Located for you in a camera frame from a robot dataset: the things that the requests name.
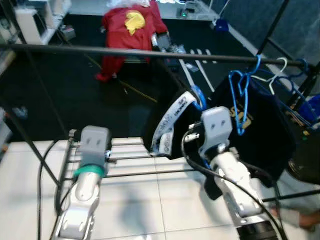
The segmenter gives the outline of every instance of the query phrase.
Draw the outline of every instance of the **floor tile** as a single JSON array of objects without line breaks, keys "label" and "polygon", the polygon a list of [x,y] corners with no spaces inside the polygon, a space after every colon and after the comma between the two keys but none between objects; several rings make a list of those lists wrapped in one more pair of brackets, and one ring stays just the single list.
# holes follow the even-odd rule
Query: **floor tile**
[{"label": "floor tile", "polygon": [[108,238],[107,240],[166,240],[165,233],[151,233],[146,235],[124,236],[116,238]]},{"label": "floor tile", "polygon": [[237,240],[236,228],[232,225],[170,231],[165,233],[166,240]]},{"label": "floor tile", "polygon": [[[47,150],[48,146],[52,141],[34,141],[33,142],[38,151],[45,151]],[[60,140],[58,141],[54,147],[51,149],[51,151],[64,151],[67,146],[67,140]],[[25,142],[25,141],[17,141],[17,142],[11,142],[9,144],[7,153],[11,152],[31,152],[31,147]]]},{"label": "floor tile", "polygon": [[[275,196],[273,188],[266,188],[258,179],[251,181],[254,189],[257,190],[261,198],[271,198]],[[293,178],[287,171],[284,171],[277,181],[280,194],[290,195],[306,191],[319,189],[319,185],[309,184]],[[305,197],[285,199],[281,201],[281,205],[290,208],[303,208],[310,211],[320,209],[320,195],[310,195]]]},{"label": "floor tile", "polygon": [[[153,158],[118,160],[109,174],[155,171]],[[164,231],[156,175],[103,179],[92,239],[118,238]]]},{"label": "floor tile", "polygon": [[314,232],[308,232],[299,227],[284,224],[284,230],[289,240],[319,240],[320,226],[318,225]]},{"label": "floor tile", "polygon": [[172,160],[168,159],[167,157],[155,157],[154,162],[157,171],[192,169],[184,157]]},{"label": "floor tile", "polygon": [[166,231],[231,224],[225,201],[211,200],[198,172],[158,174],[160,199]]},{"label": "floor tile", "polygon": [[[64,151],[52,151],[47,163],[58,176]],[[33,152],[7,152],[0,163],[0,239],[36,239],[37,172],[39,160]],[[42,237],[48,239],[55,223],[56,186],[42,173]]]}]

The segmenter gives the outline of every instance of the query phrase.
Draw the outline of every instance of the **white shelf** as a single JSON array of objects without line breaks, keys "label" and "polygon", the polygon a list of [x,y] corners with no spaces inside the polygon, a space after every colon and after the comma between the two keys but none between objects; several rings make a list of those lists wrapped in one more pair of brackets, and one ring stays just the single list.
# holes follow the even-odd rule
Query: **white shelf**
[{"label": "white shelf", "polygon": [[40,0],[41,2],[47,2],[47,11],[50,13],[46,16],[45,24],[47,29],[42,35],[39,35],[39,32],[36,28],[35,21],[33,16],[37,13],[37,10],[30,9],[30,8],[16,8],[15,14],[22,31],[22,34],[28,44],[36,44],[36,45],[47,45],[53,35],[55,34],[56,30],[60,26],[63,21],[63,18],[69,12],[71,8],[71,1],[70,0],[55,0],[55,7],[54,13],[52,13],[49,1],[50,0]]}]

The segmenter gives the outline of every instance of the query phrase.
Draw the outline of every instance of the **wall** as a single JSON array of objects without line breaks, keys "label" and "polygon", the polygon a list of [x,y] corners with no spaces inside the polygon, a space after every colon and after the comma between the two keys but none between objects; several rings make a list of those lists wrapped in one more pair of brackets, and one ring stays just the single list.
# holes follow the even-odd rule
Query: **wall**
[{"label": "wall", "polygon": [[[212,8],[218,13],[224,2],[225,0],[215,0]],[[259,48],[281,3],[281,0],[231,0],[224,12],[224,18]],[[290,0],[272,38],[294,58],[305,58],[309,63],[318,63],[320,61],[320,1]],[[273,58],[281,55],[270,44],[263,53]],[[320,92],[320,79],[313,93],[316,92]]]}]

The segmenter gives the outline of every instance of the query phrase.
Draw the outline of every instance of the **white strap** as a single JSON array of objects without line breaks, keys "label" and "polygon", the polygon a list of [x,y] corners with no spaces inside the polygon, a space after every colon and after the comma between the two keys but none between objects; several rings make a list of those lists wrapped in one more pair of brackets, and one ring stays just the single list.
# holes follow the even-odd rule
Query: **white strap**
[{"label": "white strap", "polygon": [[174,138],[174,128],[168,129],[168,132],[163,134],[160,139],[159,153],[162,155],[171,155],[172,150],[172,140]]},{"label": "white strap", "polygon": [[155,154],[159,152],[159,146],[157,144],[158,139],[160,139],[163,134],[168,133],[169,129],[173,129],[177,119],[194,101],[196,101],[196,98],[190,92],[186,91],[180,97],[178,97],[178,99],[175,100],[165,112],[158,126],[156,127],[152,138],[151,149]]}]

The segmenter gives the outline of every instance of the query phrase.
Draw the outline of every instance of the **white stripe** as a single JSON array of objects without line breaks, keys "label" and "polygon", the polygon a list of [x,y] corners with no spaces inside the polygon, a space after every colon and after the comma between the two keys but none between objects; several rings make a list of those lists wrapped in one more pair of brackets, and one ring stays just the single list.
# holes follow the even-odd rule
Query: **white stripe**
[{"label": "white stripe", "polygon": [[198,52],[198,54],[202,55],[202,51],[200,49],[197,48],[196,51]]},{"label": "white stripe", "polygon": [[[195,52],[194,52],[192,49],[190,50],[190,53],[191,53],[191,54],[195,54]],[[198,66],[200,72],[202,73],[202,75],[203,75],[206,83],[208,84],[211,92],[214,92],[215,89],[214,89],[214,87],[212,86],[211,82],[209,81],[209,79],[208,79],[208,77],[207,77],[207,74],[206,74],[204,68],[202,67],[200,61],[199,61],[199,60],[195,60],[195,63],[196,63],[196,65]]]},{"label": "white stripe", "polygon": [[206,49],[205,52],[206,52],[207,55],[211,55],[211,52],[210,52],[209,49]]},{"label": "white stripe", "polygon": [[190,86],[194,86],[195,83],[194,83],[194,81],[193,81],[193,79],[192,79],[192,77],[190,75],[190,72],[188,71],[188,69],[186,67],[185,61],[183,61],[182,59],[179,59],[179,62],[180,62],[181,67],[182,67],[182,69],[184,71],[186,79],[188,79],[188,82],[189,82]]}]

